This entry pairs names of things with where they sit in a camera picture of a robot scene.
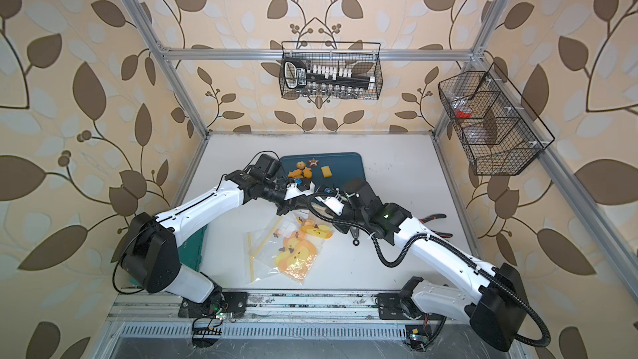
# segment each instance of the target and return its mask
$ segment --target wall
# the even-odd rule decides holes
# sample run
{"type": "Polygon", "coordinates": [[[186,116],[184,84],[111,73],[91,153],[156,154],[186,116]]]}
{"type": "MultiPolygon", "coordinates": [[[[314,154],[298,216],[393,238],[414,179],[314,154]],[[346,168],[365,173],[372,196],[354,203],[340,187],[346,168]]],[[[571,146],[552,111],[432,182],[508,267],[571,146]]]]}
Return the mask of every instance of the wall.
{"type": "Polygon", "coordinates": [[[554,147],[634,252],[637,11],[638,0],[512,0],[487,54],[520,90],[532,86],[554,147]]]}
{"type": "Polygon", "coordinates": [[[488,0],[140,1],[167,47],[268,48],[271,40],[362,39],[384,48],[467,49],[488,0]]]}
{"type": "Polygon", "coordinates": [[[0,1],[6,358],[88,355],[121,230],[168,207],[199,143],[171,119],[178,104],[122,4],[100,1],[0,1]]]}
{"type": "MultiPolygon", "coordinates": [[[[533,103],[554,147],[635,250],[636,1],[618,0],[616,14],[614,3],[512,0],[487,57],[533,103]]],[[[633,358],[638,306],[538,161],[516,177],[476,177],[451,129],[440,141],[485,259],[521,272],[549,327],[552,343],[538,357],[633,358]]],[[[522,332],[540,335],[529,319],[522,332]]]]}
{"type": "Polygon", "coordinates": [[[276,69],[278,75],[279,64],[239,62],[242,68],[224,61],[182,61],[178,69],[212,131],[429,131],[443,109],[436,84],[458,72],[453,61],[385,61],[380,100],[286,100],[271,74],[276,69]]]}
{"type": "MultiPolygon", "coordinates": [[[[334,47],[363,40],[382,48],[437,50],[470,48],[491,0],[139,1],[162,43],[173,48],[277,50],[282,41],[319,40],[334,47]]],[[[442,108],[427,91],[460,69],[451,61],[388,61],[381,64],[381,100],[308,102],[280,97],[274,61],[186,60],[175,67],[215,132],[428,131],[442,108]]]]}

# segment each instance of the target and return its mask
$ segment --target blue cutting board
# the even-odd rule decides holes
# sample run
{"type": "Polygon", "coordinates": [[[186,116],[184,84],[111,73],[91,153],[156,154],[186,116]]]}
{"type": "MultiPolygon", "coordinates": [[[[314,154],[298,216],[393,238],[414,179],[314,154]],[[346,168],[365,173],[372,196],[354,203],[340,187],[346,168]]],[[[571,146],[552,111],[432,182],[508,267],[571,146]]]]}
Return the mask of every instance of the blue cutting board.
{"type": "Polygon", "coordinates": [[[281,165],[286,176],[288,176],[288,172],[292,172],[297,169],[297,163],[299,161],[305,162],[306,166],[308,166],[308,162],[313,158],[319,161],[316,167],[308,167],[313,172],[313,178],[311,180],[315,184],[315,188],[322,184],[325,184],[328,187],[343,188],[343,186],[352,179],[366,179],[366,174],[363,171],[363,161],[361,161],[359,153],[325,153],[285,156],[281,158],[281,165]],[[330,167],[332,172],[332,176],[327,179],[323,177],[323,172],[321,172],[321,167],[326,165],[330,167]]]}

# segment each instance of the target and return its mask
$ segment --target metal grate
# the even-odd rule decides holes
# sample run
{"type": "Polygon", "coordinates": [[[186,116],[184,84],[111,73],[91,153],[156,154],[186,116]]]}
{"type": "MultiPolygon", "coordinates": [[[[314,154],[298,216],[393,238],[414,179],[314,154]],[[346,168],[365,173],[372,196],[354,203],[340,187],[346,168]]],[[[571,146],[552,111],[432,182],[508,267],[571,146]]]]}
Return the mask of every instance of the metal grate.
{"type": "MultiPolygon", "coordinates": [[[[191,323],[130,322],[124,325],[121,337],[190,338],[191,323]]],[[[223,323],[221,338],[225,339],[329,339],[329,340],[404,340],[404,324],[304,324],[304,323],[223,323]]]]}
{"type": "Polygon", "coordinates": [[[279,87],[284,99],[379,99],[381,44],[286,41],[281,46],[279,87]]]}
{"type": "Polygon", "coordinates": [[[443,108],[476,175],[518,175],[554,141],[547,127],[551,139],[532,131],[520,111],[545,124],[522,96],[520,105],[509,101],[498,80],[490,71],[467,71],[438,85],[443,108]]]}

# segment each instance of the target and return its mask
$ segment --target yellow sponge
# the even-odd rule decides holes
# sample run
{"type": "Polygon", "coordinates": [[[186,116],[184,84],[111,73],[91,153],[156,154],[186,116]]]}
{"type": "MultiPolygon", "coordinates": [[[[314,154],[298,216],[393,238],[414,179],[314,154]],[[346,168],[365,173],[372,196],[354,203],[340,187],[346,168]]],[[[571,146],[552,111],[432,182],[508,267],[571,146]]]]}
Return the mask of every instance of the yellow sponge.
{"type": "Polygon", "coordinates": [[[321,172],[323,172],[323,177],[324,178],[329,178],[330,176],[332,176],[332,172],[331,172],[330,167],[328,165],[322,166],[321,167],[321,172]]]}

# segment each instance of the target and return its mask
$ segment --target red object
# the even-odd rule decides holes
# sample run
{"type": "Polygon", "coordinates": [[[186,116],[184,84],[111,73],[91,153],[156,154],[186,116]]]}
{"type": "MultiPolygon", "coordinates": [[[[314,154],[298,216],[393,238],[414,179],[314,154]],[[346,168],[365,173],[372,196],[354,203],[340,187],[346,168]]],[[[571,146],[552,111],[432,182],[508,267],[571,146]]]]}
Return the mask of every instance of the red object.
{"type": "Polygon", "coordinates": [[[462,119],[462,120],[466,120],[468,119],[470,116],[472,115],[472,113],[464,113],[463,111],[461,111],[460,109],[456,110],[456,118],[462,119]]]}

